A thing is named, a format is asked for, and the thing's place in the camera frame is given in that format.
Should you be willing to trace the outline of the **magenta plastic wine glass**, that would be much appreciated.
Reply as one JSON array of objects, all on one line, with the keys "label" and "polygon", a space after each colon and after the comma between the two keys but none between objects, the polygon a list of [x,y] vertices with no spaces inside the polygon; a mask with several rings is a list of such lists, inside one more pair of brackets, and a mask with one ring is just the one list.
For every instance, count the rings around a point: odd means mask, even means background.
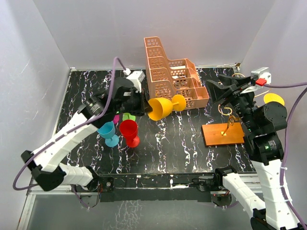
[{"label": "magenta plastic wine glass", "polygon": [[113,119],[113,123],[117,124],[119,122],[119,115],[115,115]]}]

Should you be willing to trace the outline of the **yellow plastic wine glass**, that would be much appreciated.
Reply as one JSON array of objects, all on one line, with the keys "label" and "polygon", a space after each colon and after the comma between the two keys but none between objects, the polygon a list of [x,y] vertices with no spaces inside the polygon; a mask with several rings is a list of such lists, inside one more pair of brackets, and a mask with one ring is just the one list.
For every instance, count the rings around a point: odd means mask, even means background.
[{"label": "yellow plastic wine glass", "polygon": [[277,102],[277,103],[280,103],[281,105],[285,106],[284,99],[280,95],[275,94],[275,93],[265,94],[264,97],[263,97],[263,101],[265,103]]}]

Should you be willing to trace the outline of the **green plastic wine glass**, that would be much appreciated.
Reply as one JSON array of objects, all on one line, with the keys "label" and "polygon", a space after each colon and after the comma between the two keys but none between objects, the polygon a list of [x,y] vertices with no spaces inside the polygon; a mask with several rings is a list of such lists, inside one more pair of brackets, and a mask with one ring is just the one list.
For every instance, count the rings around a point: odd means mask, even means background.
[{"label": "green plastic wine glass", "polygon": [[135,121],[136,120],[136,116],[131,115],[130,113],[124,113],[123,116],[122,116],[122,121],[125,121],[125,120]]}]

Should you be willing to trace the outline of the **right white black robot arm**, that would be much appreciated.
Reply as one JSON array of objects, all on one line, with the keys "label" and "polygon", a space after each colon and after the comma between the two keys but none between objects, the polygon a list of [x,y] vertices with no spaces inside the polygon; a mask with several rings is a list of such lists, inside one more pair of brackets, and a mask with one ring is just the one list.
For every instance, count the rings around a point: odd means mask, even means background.
[{"label": "right white black robot arm", "polygon": [[231,166],[215,170],[214,186],[234,195],[254,230],[306,229],[306,223],[293,206],[286,182],[288,149],[277,134],[287,128],[292,112],[279,102],[257,106],[254,101],[257,89],[271,87],[270,77],[261,74],[240,78],[221,74],[219,81],[208,80],[206,86],[212,101],[232,105],[247,128],[244,146],[257,172],[262,197],[258,197]]}]

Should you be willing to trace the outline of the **red plastic wine glass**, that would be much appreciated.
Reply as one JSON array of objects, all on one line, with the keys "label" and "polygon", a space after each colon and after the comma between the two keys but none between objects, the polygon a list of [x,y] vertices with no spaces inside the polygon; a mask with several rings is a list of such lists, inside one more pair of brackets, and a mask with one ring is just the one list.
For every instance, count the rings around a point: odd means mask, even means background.
[{"label": "red plastic wine glass", "polygon": [[140,143],[138,136],[138,125],[135,121],[127,119],[121,122],[119,130],[130,148],[135,148]]}]

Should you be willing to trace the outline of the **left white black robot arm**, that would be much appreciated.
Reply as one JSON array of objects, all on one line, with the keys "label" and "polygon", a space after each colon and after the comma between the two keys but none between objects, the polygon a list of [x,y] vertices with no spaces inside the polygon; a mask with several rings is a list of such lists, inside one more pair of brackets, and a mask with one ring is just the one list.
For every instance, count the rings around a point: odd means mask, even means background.
[{"label": "left white black robot arm", "polygon": [[152,111],[138,78],[119,77],[106,91],[93,94],[71,120],[43,146],[21,154],[37,185],[51,191],[61,184],[80,185],[88,191],[99,186],[99,177],[90,166],[68,166],[62,160],[86,137],[115,115],[143,116]]}]

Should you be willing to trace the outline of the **orange yellow wine glass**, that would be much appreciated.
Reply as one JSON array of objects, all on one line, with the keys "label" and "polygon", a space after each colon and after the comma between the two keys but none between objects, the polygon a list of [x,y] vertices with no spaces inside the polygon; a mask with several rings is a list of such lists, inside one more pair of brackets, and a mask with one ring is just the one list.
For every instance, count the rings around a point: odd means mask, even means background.
[{"label": "orange yellow wine glass", "polygon": [[148,116],[153,121],[161,120],[175,111],[183,111],[186,108],[186,100],[184,96],[176,94],[171,100],[167,98],[152,98],[148,101],[152,111]]}]

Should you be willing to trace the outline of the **blue plastic wine glass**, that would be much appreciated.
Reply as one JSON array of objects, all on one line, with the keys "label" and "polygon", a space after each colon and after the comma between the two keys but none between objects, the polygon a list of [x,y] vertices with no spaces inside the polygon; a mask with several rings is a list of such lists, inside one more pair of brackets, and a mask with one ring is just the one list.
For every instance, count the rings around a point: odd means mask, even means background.
[{"label": "blue plastic wine glass", "polygon": [[113,121],[106,122],[97,132],[105,139],[105,144],[108,147],[115,147],[119,143],[119,137],[115,134],[116,130]]}]

